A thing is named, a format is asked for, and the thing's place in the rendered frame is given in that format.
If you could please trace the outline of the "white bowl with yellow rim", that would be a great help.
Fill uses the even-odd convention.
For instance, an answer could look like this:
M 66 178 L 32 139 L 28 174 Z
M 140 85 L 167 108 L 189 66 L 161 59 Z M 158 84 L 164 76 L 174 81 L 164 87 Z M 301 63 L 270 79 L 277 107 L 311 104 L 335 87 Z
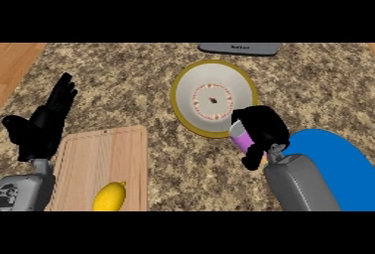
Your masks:
M 258 95 L 249 75 L 232 63 L 202 60 L 177 74 L 170 101 L 189 131 L 208 138 L 227 138 L 233 110 L 257 105 Z

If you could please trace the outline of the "yellow lemon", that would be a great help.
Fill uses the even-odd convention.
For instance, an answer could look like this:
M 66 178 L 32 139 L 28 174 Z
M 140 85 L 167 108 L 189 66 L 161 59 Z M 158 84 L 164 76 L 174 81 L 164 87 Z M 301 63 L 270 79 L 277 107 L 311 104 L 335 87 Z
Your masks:
M 93 211 L 120 211 L 125 200 L 125 182 L 109 183 L 93 199 Z

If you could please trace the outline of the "wooden cutting board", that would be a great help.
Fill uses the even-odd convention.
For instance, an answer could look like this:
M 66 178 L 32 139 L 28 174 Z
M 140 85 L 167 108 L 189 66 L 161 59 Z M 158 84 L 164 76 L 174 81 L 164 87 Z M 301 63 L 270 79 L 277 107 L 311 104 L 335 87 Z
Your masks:
M 56 184 L 46 211 L 90 210 L 96 193 L 125 182 L 122 211 L 148 209 L 148 134 L 140 125 L 69 134 L 55 164 Z

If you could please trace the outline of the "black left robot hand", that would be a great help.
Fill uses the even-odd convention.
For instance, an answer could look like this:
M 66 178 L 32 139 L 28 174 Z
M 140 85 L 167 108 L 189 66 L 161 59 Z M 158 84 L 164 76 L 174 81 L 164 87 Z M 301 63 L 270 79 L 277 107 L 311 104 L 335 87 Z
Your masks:
M 37 107 L 31 118 L 16 115 L 3 118 L 1 124 L 7 129 L 10 142 L 19 147 L 19 162 L 50 159 L 55 156 L 77 94 L 72 76 L 65 72 L 47 102 Z

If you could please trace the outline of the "purple can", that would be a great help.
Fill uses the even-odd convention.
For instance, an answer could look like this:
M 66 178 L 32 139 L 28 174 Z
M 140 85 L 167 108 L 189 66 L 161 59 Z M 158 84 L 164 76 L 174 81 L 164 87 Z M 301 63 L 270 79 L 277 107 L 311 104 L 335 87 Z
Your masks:
M 241 151 L 244 153 L 248 152 L 248 148 L 255 144 L 249 134 L 248 134 L 248 131 L 244 127 L 244 124 L 242 124 L 242 121 L 238 120 L 230 129 L 229 129 L 229 136 L 230 136 L 230 139 L 233 141 L 233 143 L 236 144 L 236 146 L 239 147 Z

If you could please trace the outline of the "blue plate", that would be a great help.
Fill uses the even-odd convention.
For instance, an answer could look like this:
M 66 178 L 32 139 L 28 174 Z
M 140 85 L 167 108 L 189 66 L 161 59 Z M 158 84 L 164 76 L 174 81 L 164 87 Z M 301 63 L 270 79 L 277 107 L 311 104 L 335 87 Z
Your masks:
M 375 211 L 375 167 L 338 134 L 322 129 L 295 132 L 283 153 L 308 156 L 342 210 Z

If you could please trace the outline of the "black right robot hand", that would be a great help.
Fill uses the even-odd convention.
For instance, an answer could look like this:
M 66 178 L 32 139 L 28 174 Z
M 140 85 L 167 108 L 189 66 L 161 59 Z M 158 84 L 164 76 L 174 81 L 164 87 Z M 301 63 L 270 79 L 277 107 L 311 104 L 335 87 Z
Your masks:
M 266 105 L 235 109 L 232 122 L 241 121 L 254 144 L 242 158 L 249 171 L 258 169 L 264 153 L 279 156 L 289 145 L 289 132 L 280 116 Z

